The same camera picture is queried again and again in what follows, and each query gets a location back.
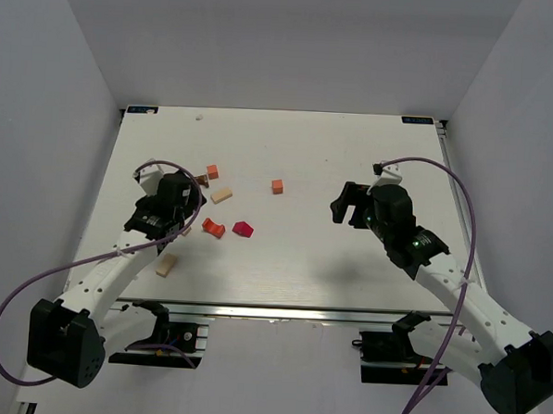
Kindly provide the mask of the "brown wood block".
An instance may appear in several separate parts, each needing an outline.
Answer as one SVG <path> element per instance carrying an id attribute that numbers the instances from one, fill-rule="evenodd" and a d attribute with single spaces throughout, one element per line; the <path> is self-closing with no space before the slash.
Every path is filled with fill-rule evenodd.
<path id="1" fill-rule="evenodd" d="M 209 179 L 207 177 L 206 174 L 202 174 L 202 175 L 198 175 L 195 177 L 196 178 L 196 181 L 201 185 L 201 186 L 204 186 L 206 188 L 209 187 Z"/>

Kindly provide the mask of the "natural wood block hotel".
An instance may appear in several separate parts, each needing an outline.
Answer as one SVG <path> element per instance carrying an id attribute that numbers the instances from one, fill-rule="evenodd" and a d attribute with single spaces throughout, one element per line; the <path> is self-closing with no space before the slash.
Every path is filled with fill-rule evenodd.
<path id="1" fill-rule="evenodd" d="M 214 204 L 219 204 L 222 201 L 233 197 L 231 188 L 222 188 L 211 195 L 211 200 Z"/>

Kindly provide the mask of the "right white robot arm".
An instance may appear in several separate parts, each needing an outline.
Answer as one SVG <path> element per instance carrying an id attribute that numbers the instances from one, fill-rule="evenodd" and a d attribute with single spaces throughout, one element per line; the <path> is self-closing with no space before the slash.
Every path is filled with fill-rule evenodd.
<path id="1" fill-rule="evenodd" d="M 351 227 L 373 232 L 394 265 L 460 312 L 472 339 L 454 336 L 443 365 L 479 386 L 498 414 L 526 414 L 553 395 L 553 332 L 535 332 L 467 280 L 446 243 L 418 225 L 404 188 L 346 182 L 331 203 L 333 222 L 349 207 Z"/>

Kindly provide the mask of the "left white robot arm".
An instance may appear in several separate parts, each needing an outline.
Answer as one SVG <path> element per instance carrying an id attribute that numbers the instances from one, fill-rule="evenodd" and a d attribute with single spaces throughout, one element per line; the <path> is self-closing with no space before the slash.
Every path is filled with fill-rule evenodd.
<path id="1" fill-rule="evenodd" d="M 94 265 L 54 301 L 31 310 L 28 365 L 77 388 L 92 382 L 107 358 L 122 349 L 157 350 L 170 340 L 169 310 L 140 299 L 116 311 L 119 296 L 147 266 L 168 274 L 176 261 L 166 252 L 206 202 L 182 171 L 158 176 L 155 190 L 135 203 L 108 259 Z"/>

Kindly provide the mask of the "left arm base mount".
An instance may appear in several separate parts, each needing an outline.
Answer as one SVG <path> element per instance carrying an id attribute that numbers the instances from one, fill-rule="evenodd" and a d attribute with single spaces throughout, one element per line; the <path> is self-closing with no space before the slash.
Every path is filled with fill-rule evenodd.
<path id="1" fill-rule="evenodd" d="M 97 330 L 109 363 L 195 369 L 207 347 L 209 324 L 139 300 L 114 304 Z"/>

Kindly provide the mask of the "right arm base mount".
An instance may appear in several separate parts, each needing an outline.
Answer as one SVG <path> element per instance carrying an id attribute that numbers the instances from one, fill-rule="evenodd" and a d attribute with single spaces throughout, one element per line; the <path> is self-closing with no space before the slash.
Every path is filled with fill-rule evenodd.
<path id="1" fill-rule="evenodd" d="M 351 320 L 359 323 L 358 336 L 351 345 L 359 353 L 360 381 L 363 384 L 417 386 L 433 359 L 417 354 L 408 335 L 426 313 L 406 314 L 351 310 Z"/>

